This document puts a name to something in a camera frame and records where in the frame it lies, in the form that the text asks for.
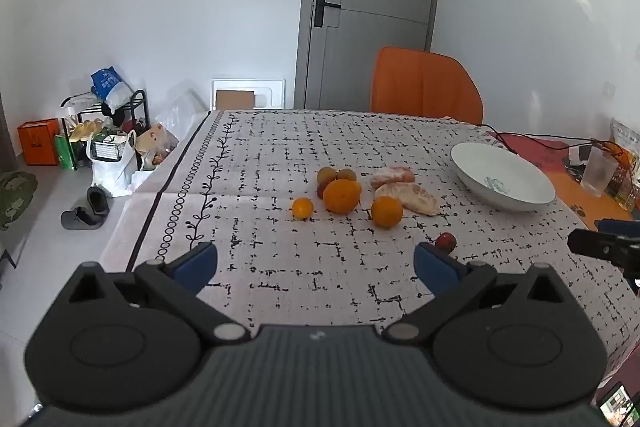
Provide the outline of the small red fruit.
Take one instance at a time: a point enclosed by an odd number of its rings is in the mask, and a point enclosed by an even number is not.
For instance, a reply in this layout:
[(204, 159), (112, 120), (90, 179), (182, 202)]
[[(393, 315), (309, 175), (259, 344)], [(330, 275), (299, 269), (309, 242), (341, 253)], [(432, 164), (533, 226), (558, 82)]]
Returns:
[(445, 254), (450, 254), (457, 247), (457, 239), (454, 237), (454, 234), (449, 232), (442, 233), (437, 237), (435, 247)]

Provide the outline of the medium orange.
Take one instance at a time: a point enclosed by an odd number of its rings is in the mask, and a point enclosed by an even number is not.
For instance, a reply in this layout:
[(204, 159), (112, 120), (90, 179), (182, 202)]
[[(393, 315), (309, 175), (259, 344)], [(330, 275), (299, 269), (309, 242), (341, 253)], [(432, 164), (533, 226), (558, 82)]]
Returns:
[(377, 197), (370, 208), (371, 220), (382, 229), (388, 230), (396, 227), (404, 217), (404, 208), (396, 198), (392, 196)]

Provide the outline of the large orange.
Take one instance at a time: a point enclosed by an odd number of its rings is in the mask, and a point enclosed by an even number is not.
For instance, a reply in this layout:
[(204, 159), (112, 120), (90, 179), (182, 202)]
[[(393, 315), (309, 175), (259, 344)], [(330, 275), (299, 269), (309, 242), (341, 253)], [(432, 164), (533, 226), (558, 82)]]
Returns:
[(361, 187), (357, 181), (336, 179), (323, 191), (322, 200), (326, 210), (337, 215), (348, 215), (360, 202)]

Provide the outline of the peeled grapefruit segment lower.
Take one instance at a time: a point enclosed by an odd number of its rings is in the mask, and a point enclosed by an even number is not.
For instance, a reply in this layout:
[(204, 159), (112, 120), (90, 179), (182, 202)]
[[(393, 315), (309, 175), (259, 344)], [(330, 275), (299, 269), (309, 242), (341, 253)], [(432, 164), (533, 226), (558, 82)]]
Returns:
[(382, 196), (393, 197), (402, 207), (423, 216), (435, 217), (439, 214), (439, 199), (413, 182), (383, 184), (375, 191), (375, 197)]

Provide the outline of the peeled grapefruit segment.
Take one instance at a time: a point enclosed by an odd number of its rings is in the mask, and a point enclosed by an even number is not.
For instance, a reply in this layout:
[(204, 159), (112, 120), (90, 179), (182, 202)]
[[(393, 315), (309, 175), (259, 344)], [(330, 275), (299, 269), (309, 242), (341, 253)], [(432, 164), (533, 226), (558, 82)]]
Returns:
[(388, 166), (375, 171), (370, 179), (370, 185), (373, 190), (377, 190), (384, 184), (394, 182), (416, 181), (416, 176), (409, 167), (406, 166)]
[(383, 184), (375, 191), (375, 197), (382, 196), (393, 197), (402, 207), (423, 216), (435, 217), (439, 214), (439, 199), (413, 182)]

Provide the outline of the grey slippers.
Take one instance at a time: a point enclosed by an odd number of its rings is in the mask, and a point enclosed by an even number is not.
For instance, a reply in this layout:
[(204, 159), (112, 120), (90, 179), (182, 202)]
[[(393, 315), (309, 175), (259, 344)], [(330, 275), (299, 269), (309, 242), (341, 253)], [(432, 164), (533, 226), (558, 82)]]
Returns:
[(110, 213), (110, 204), (103, 188), (90, 186), (86, 194), (87, 205), (66, 210), (61, 215), (61, 225), (68, 231), (96, 230), (104, 225)]

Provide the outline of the white ceramic bowl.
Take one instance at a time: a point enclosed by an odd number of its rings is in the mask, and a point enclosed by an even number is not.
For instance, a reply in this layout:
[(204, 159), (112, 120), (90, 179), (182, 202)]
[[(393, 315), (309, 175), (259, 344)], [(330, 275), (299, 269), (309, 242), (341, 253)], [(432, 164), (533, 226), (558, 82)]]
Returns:
[(508, 150), (486, 143), (459, 143), (450, 158), (462, 183), (477, 197), (502, 210), (543, 210), (556, 199), (555, 188), (539, 168)]

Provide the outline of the peeled grapefruit segment upper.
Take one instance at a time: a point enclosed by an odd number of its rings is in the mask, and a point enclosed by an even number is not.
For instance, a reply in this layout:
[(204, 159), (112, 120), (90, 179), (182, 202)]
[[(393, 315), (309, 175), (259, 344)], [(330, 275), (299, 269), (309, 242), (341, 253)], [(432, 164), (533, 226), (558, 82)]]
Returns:
[(409, 167), (406, 166), (388, 166), (375, 171), (370, 179), (370, 185), (373, 190), (377, 190), (384, 184), (394, 182), (416, 181), (416, 176)]

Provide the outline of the white shopping bag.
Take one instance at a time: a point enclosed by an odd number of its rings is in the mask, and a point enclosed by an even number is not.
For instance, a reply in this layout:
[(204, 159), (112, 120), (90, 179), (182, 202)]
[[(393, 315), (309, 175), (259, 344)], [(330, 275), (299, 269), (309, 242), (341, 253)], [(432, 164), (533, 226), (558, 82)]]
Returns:
[(86, 153), (91, 161), (92, 185), (108, 196), (131, 194), (132, 175), (138, 169), (136, 132), (99, 132), (88, 141)]

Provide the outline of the small tangerine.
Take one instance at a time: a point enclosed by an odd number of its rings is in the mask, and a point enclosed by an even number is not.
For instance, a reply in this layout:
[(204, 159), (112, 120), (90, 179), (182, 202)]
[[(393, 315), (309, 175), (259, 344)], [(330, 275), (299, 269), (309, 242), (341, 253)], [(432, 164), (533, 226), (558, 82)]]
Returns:
[(314, 213), (314, 203), (307, 197), (299, 197), (292, 202), (292, 216), (299, 221), (308, 220)]

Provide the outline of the patterned white tablecloth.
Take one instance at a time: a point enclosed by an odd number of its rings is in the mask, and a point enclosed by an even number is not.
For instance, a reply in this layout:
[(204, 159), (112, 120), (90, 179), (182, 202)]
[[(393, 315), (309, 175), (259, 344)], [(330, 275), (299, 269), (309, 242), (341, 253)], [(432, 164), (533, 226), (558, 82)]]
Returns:
[[(488, 141), (485, 130), (451, 119), (340, 112), (213, 113), (140, 185), (103, 251), (108, 271), (171, 261), (213, 243), (218, 269), (201, 296), (249, 329), (264, 324), (372, 323), (385, 326), (426, 303), (413, 271), (416, 244), (454, 234), (456, 258), (502, 272), (544, 262), (558, 272), (597, 329), (616, 371), (639, 342), (639, 300), (620, 271), (575, 256), (567, 235), (580, 227), (562, 202), (537, 212), (491, 207), (469, 192), (450, 158), (458, 143)], [(370, 179), (409, 167), (439, 199), (435, 217), (404, 207), (392, 229), (377, 227)], [(352, 169), (360, 202), (337, 215), (317, 196), (317, 173)], [(292, 216), (296, 198), (314, 213)]]

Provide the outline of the brown kiwi right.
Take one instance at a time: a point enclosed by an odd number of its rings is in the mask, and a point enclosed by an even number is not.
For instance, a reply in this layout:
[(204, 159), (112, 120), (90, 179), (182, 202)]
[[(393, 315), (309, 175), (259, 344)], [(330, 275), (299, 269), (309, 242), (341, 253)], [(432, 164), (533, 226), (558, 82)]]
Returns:
[(337, 179), (343, 179), (343, 180), (349, 180), (349, 181), (356, 181), (357, 180), (356, 173), (354, 173), (352, 171), (352, 169), (348, 169), (348, 168), (341, 169), (336, 174), (336, 177), (337, 177)]

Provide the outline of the brown kiwi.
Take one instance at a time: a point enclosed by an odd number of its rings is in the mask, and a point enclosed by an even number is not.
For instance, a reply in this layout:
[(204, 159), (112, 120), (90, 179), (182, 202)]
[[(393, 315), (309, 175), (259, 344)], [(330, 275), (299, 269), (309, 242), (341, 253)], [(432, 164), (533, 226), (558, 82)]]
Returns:
[(356, 173), (354, 173), (352, 171), (352, 169), (348, 169), (348, 168), (341, 169), (336, 174), (336, 177), (337, 177), (337, 179), (343, 179), (343, 180), (349, 180), (349, 181), (356, 181), (357, 180)]
[(322, 167), (317, 173), (317, 183), (326, 185), (334, 181), (337, 177), (337, 171), (332, 167)]

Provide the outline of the orange red table mat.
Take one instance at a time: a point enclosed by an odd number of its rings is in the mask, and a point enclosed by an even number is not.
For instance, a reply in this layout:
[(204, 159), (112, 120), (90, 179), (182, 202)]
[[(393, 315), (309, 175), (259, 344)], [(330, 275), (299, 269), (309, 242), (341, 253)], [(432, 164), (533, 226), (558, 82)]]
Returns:
[(576, 213), (590, 230), (597, 228), (601, 219), (634, 221), (634, 215), (620, 207), (613, 196), (603, 194), (594, 197), (585, 191), (579, 181), (566, 169), (568, 142), (552, 138), (535, 138), (515, 133), (491, 131), (518, 155), (536, 165), (548, 176), (555, 187), (556, 195)]

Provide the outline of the brown kiwi left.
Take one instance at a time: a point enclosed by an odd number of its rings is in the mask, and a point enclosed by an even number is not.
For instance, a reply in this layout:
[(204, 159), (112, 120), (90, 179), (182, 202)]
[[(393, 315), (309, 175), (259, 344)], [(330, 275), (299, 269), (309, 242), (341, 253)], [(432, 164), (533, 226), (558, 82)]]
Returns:
[(317, 173), (317, 183), (326, 185), (334, 181), (337, 177), (337, 171), (332, 167), (322, 167)]

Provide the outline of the black white power adapter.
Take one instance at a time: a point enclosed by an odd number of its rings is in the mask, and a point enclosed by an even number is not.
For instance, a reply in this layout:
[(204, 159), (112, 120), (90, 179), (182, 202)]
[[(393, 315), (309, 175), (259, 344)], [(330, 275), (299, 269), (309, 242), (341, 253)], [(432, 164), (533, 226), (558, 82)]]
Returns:
[(591, 153), (591, 144), (580, 144), (571, 146), (567, 152), (568, 165), (572, 167), (585, 167)]

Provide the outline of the black metal rack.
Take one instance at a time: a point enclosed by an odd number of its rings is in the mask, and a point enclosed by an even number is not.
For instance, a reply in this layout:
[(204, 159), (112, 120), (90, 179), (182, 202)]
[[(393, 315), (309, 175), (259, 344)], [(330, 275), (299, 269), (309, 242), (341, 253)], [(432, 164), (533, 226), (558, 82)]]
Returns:
[(125, 155), (133, 131), (140, 135), (150, 127), (148, 102), (143, 90), (134, 91), (118, 109), (92, 92), (66, 98), (60, 105), (62, 135), (74, 164), (78, 161), (118, 161)]

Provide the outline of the frosted plastic cup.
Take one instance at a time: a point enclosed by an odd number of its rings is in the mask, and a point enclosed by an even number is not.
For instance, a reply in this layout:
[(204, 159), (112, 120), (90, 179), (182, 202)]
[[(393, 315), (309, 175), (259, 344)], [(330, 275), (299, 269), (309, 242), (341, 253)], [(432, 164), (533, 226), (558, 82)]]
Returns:
[(594, 197), (601, 197), (617, 170), (617, 160), (606, 150), (591, 147), (580, 185)]

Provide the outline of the orange paper bag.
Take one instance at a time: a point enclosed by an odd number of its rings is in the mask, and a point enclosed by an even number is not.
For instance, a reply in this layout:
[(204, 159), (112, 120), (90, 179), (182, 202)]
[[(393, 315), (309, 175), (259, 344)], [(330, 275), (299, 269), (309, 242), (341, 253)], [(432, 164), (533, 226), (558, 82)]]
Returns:
[(24, 161), (29, 166), (56, 166), (55, 135), (60, 132), (56, 118), (27, 121), (17, 128)]

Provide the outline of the orange chair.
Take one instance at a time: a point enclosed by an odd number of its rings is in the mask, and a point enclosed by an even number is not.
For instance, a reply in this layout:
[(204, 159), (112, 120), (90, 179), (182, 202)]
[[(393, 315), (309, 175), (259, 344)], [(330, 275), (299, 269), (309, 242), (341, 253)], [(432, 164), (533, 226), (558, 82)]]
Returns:
[(481, 124), (480, 91), (466, 69), (442, 54), (386, 46), (376, 58), (371, 83), (372, 113), (451, 117)]

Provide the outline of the blue plastic bag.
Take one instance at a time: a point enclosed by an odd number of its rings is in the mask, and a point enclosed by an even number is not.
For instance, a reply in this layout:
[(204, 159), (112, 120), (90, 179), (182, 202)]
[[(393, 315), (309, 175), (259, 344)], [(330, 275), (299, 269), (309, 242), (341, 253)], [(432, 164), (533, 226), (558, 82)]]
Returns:
[(91, 75), (92, 93), (105, 103), (112, 112), (130, 101), (134, 91), (122, 79), (113, 66), (101, 68)]

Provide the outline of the white foam packaging board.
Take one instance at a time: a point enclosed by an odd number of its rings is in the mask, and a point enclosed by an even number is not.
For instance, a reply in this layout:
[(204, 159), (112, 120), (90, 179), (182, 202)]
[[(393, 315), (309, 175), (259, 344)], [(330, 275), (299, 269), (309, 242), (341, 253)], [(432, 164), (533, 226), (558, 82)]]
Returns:
[(283, 79), (214, 79), (210, 88), (210, 108), (282, 109), (284, 95)]

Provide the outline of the snack package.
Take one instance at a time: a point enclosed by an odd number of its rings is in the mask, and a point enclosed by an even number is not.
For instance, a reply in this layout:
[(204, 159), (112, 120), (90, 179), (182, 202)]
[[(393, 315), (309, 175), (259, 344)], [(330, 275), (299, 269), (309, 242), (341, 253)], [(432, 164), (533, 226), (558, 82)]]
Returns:
[(639, 133), (615, 118), (611, 118), (610, 133), (611, 139), (626, 150), (626, 152), (630, 154), (634, 165), (637, 165), (639, 162)]

